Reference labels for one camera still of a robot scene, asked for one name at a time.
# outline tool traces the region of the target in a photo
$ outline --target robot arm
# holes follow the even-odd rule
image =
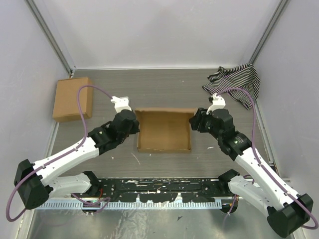
[[[59,177],[74,166],[97,157],[122,144],[130,135],[139,132],[139,122],[129,107],[127,97],[113,97],[115,115],[113,121],[107,122],[88,133],[83,145],[79,141],[67,149],[48,158],[30,163],[28,159],[18,165],[14,184],[17,185],[28,173],[46,162],[75,149],[60,160],[52,162],[27,179],[18,189],[26,209],[34,209],[52,197],[62,197],[71,193],[94,195],[100,188],[100,182],[91,171],[76,176]]]
[[[196,115],[189,120],[192,130],[207,132],[218,140],[222,152],[242,166],[258,183],[256,187],[230,170],[219,177],[219,182],[229,192],[242,196],[261,211],[269,225],[280,236],[287,237],[293,231],[309,221],[308,214],[271,179],[261,164],[271,175],[298,199],[310,212],[313,201],[308,194],[300,195],[287,185],[257,152],[260,163],[256,160],[251,141],[244,134],[236,131],[233,118],[228,110],[223,109],[221,96],[213,95],[213,105],[207,110],[199,108]]]

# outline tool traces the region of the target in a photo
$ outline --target glossy gray floor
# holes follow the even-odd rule
[[[129,96],[130,106],[207,108],[209,94],[202,89],[207,76],[214,69],[182,70],[78,70],[74,77],[88,76],[93,84],[117,97]],[[227,94],[226,108],[234,118],[237,130],[251,137],[253,112],[246,110]],[[86,120],[92,130],[115,115],[114,105],[102,93],[95,90],[93,117]],[[74,144],[83,136],[81,121],[61,123],[53,153]],[[266,160],[260,131],[256,129],[256,145]],[[235,169],[246,172],[221,152],[217,141],[209,134],[192,132],[190,154],[149,154],[137,152],[137,136],[131,135],[118,148],[88,160],[72,168],[64,175],[76,175],[86,170],[98,177],[218,177]]]
[[[35,210],[28,239],[280,239],[245,200],[227,217],[220,210]]]

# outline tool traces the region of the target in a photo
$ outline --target towel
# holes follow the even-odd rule
[[[218,72],[208,77],[210,83],[203,85],[203,89],[211,94],[219,93],[230,87],[242,88],[250,94],[254,102],[258,98],[260,79],[251,64],[243,64],[232,69],[218,68]],[[240,101],[246,109],[253,105],[245,93],[237,90],[227,91],[231,98]]]

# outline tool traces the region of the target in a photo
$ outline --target white wall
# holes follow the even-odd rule
[[[318,39],[319,2],[291,0],[255,63],[261,77],[258,105],[279,171],[300,194],[312,197],[317,219]],[[309,238],[318,238],[318,230],[305,231]]]
[[[247,63],[279,0],[35,2],[81,69]]]
[[[0,29],[0,231],[1,238],[11,239],[20,221],[7,222],[5,206],[17,165],[44,157],[56,81],[67,72],[24,1],[0,1]],[[11,217],[22,208],[17,195]]]

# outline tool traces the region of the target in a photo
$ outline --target closed cardboard box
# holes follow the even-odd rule
[[[76,96],[83,85],[91,85],[88,77],[59,80],[56,86],[53,119],[56,122],[80,120]],[[80,106],[85,119],[92,117],[93,88],[85,87],[80,92]]]
[[[136,108],[140,122],[138,151],[148,153],[190,153],[191,129],[188,120],[194,108]]]

